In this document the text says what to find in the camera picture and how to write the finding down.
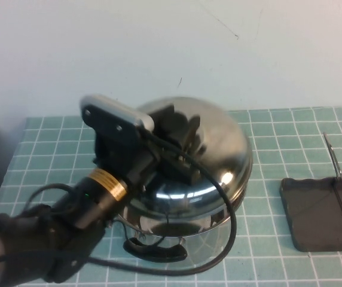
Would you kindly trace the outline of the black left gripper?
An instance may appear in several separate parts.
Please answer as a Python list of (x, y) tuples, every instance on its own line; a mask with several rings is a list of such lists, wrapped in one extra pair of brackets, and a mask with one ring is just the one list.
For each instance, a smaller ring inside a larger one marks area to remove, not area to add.
[[(153, 132), (174, 113), (172, 104), (151, 111)], [(187, 124), (184, 150), (198, 150), (199, 127), (200, 116), (192, 116)], [(130, 136), (96, 133), (94, 152), (95, 165), (122, 179), (126, 185), (158, 184), (165, 179), (192, 185), (200, 178), (198, 168), (187, 160), (182, 149), (148, 132), (134, 132)]]

